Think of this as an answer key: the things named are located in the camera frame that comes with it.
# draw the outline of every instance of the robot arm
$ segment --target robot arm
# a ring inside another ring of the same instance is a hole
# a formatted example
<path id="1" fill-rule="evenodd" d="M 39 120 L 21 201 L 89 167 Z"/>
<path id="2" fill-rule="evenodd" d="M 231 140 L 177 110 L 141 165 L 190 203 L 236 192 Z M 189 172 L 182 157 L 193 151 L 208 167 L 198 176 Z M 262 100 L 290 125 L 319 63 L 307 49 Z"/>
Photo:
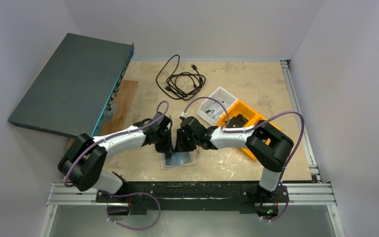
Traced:
<path id="1" fill-rule="evenodd" d="M 159 116 L 162 116 L 162 113 L 158 112 L 152 120 Z M 197 146 L 205 150 L 217 150 L 226 147 L 247 148 L 264 166 L 259 183 L 260 188 L 269 193 L 276 189 L 284 163 L 293 147 L 293 141 L 284 133 L 269 123 L 246 133 L 224 133 L 217 126 L 205 128 L 194 117 L 181 118 L 181 120 L 181 128 L 177 130 L 176 152 L 190 152 L 195 150 Z M 123 131 L 142 127 L 144 121 L 137 122 Z M 171 129 L 168 128 L 170 122 L 170 118 L 163 117 L 145 129 L 107 140 L 106 138 L 111 137 L 111 134 L 93 138 L 81 134 L 60 161 L 58 169 L 66 175 L 78 156 L 90 145 L 102 139 L 103 142 L 89 151 L 88 158 L 80 159 L 79 163 L 73 168 L 69 180 L 80 191 L 96 188 L 115 194 L 121 188 L 123 179 L 102 170 L 105 160 L 127 149 L 149 144 L 155 144 L 155 149 L 159 153 L 171 153 L 173 147 Z M 240 130 L 240 128 L 226 128 L 226 131 L 231 132 L 232 130 Z"/>
<path id="2" fill-rule="evenodd" d="M 152 120 L 155 120 L 159 116 L 162 116 L 162 113 L 158 112 Z M 144 122 L 148 120 L 151 119 L 137 122 L 123 131 L 135 130 L 136 128 L 142 127 Z M 79 163 L 73 168 L 69 180 L 80 191 L 95 188 L 114 194 L 121 188 L 123 180 L 113 173 L 102 170 L 105 160 L 127 149 L 150 144 L 155 144 L 157 152 L 171 152 L 171 131 L 170 128 L 168 128 L 170 122 L 170 118 L 163 117 L 146 129 L 126 133 L 107 140 L 106 138 L 110 135 L 90 137 L 87 134 L 81 134 L 75 139 L 74 143 L 59 162 L 58 169 L 62 174 L 67 175 L 73 162 L 79 155 L 93 143 L 103 139 L 104 141 L 102 143 L 89 151 L 87 158 L 80 158 Z"/>
<path id="3" fill-rule="evenodd" d="M 181 132 L 178 133 L 178 136 L 186 137 L 194 145 L 205 150 L 217 150 L 226 147 L 249 149 L 264 166 L 260 187 L 268 192 L 273 192 L 276 189 L 281 172 L 284 169 L 284 163 L 294 145 L 293 141 L 284 133 L 269 123 L 246 133 L 231 133 L 232 130 L 240 131 L 240 128 L 226 128 L 226 131 L 230 132 L 224 133 L 217 126 L 205 128 L 194 117 L 181 119 Z"/>

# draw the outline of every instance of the yellow bin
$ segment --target yellow bin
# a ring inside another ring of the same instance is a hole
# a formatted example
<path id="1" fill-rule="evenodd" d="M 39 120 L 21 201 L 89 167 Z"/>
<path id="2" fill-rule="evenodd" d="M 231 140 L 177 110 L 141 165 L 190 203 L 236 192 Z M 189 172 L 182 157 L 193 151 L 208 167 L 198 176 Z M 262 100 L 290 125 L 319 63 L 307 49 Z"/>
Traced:
<path id="1" fill-rule="evenodd" d="M 235 104 L 233 104 L 233 106 L 231 106 L 227 112 L 229 114 L 230 119 L 238 115 L 243 115 L 248 120 L 248 122 L 245 124 L 245 127 L 255 125 L 260 120 L 266 120 L 266 118 L 263 115 L 253 110 L 251 107 L 249 107 L 241 100 L 236 101 Z M 226 114 L 224 114 L 217 122 L 217 126 L 225 124 L 226 121 L 227 116 Z M 278 130 L 281 130 L 279 127 L 275 126 L 274 123 L 270 122 L 270 124 L 272 124 L 272 126 L 276 127 Z M 270 143 L 270 139 L 268 139 L 265 143 L 268 145 Z M 244 153 L 246 153 L 250 158 L 256 160 L 254 154 L 252 154 L 252 152 L 249 149 L 241 148 L 241 150 Z"/>

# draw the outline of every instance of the white plastic container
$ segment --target white plastic container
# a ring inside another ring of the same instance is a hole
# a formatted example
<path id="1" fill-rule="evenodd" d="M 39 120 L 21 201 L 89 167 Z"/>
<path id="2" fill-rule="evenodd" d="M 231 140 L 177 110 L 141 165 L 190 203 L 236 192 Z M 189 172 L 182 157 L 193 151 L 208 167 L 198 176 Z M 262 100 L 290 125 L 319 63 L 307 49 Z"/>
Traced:
<path id="1" fill-rule="evenodd" d="M 213 93 L 211 93 L 209 97 L 223 102 L 223 105 L 225 106 L 226 110 L 229 109 L 238 100 L 237 97 L 232 95 L 230 92 L 228 92 L 221 86 L 219 86 L 219 88 L 213 91 Z M 220 109 L 219 113 L 217 111 L 214 113 L 213 110 L 216 108 Z M 205 99 L 201 103 L 200 107 L 198 107 L 197 114 L 211 126 L 216 126 L 219 119 L 225 114 L 225 112 L 214 101 Z"/>

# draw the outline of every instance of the beige table surface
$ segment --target beige table surface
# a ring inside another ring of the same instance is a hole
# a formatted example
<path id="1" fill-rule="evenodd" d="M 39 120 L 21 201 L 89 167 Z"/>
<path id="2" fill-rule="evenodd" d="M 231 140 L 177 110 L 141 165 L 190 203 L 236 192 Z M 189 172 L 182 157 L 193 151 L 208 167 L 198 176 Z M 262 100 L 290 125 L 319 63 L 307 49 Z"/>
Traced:
<path id="1" fill-rule="evenodd" d="M 191 63 L 181 62 L 177 73 L 194 72 Z M 217 87 L 222 86 L 234 96 L 244 101 L 257 112 L 269 118 L 279 112 L 291 110 L 290 97 L 278 62 L 195 62 L 198 71 L 207 77 L 207 82 L 196 95 L 208 96 Z M 163 67 L 164 62 L 132 62 L 124 79 L 139 82 L 136 94 L 128 112 L 123 128 L 146 118 L 152 118 L 158 103 L 169 101 L 167 114 L 172 116 L 172 140 L 175 142 L 176 129 L 179 128 L 179 115 L 187 101 L 172 100 L 156 85 L 155 77 Z M 159 83 L 166 85 L 165 80 L 175 68 L 170 63 L 161 74 Z M 182 88 L 192 88 L 190 79 L 178 80 Z M 204 120 L 196 115 L 196 110 L 202 100 L 195 102 L 187 114 L 195 116 L 208 127 Z M 294 115 L 286 115 L 275 120 L 275 124 L 294 142 L 297 141 L 299 129 Z M 236 181 L 259 180 L 262 165 L 250 159 L 237 148 L 220 150 L 203 150 L 198 148 L 191 155 L 196 159 L 196 165 L 161 169 L 161 154 L 154 145 L 130 149 L 106 161 L 104 169 L 115 171 L 129 181 Z M 305 158 L 303 145 L 299 146 L 283 180 L 311 180 L 310 171 Z"/>

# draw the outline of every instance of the black cable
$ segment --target black cable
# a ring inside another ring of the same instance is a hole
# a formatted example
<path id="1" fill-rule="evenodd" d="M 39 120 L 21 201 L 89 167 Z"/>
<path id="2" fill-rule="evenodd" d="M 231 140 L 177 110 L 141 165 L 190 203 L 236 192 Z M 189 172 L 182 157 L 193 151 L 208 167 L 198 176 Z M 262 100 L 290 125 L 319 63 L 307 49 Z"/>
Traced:
<path id="1" fill-rule="evenodd" d="M 168 65 L 168 63 L 174 58 L 174 57 L 178 57 L 178 62 L 177 62 L 177 65 L 175 67 L 175 70 L 172 72 L 172 74 L 166 79 L 166 84 L 167 86 L 165 87 L 165 89 L 163 89 L 159 83 L 158 83 L 158 79 L 159 79 L 159 75 L 163 72 L 163 69 L 165 69 L 165 67 Z M 157 86 L 159 87 L 159 89 L 161 89 L 163 91 L 163 93 L 165 93 L 167 96 L 169 96 L 170 98 L 174 99 L 174 100 L 190 100 L 192 97 L 194 97 L 201 89 L 202 87 L 204 86 L 205 82 L 206 82 L 206 78 L 204 75 L 201 75 L 198 70 L 197 70 L 197 66 L 195 66 L 194 64 L 191 65 L 191 67 L 197 72 L 196 74 L 194 73 L 189 73 L 189 72 L 182 72 L 182 73 L 179 73 L 179 74 L 175 74 L 178 66 L 179 66 L 179 61 L 180 61 L 180 56 L 178 54 L 175 54 L 174 56 L 172 56 L 165 64 L 165 66 L 163 66 L 163 68 L 159 71 L 159 73 L 157 74 L 156 76 L 156 84 Z M 179 77 L 181 76 L 187 76 L 189 77 L 191 80 L 192 80 L 192 83 L 193 83 L 193 87 L 194 89 L 191 90 L 190 92 L 185 92 L 183 91 L 182 89 L 180 89 L 177 85 L 176 85 L 176 81 Z"/>

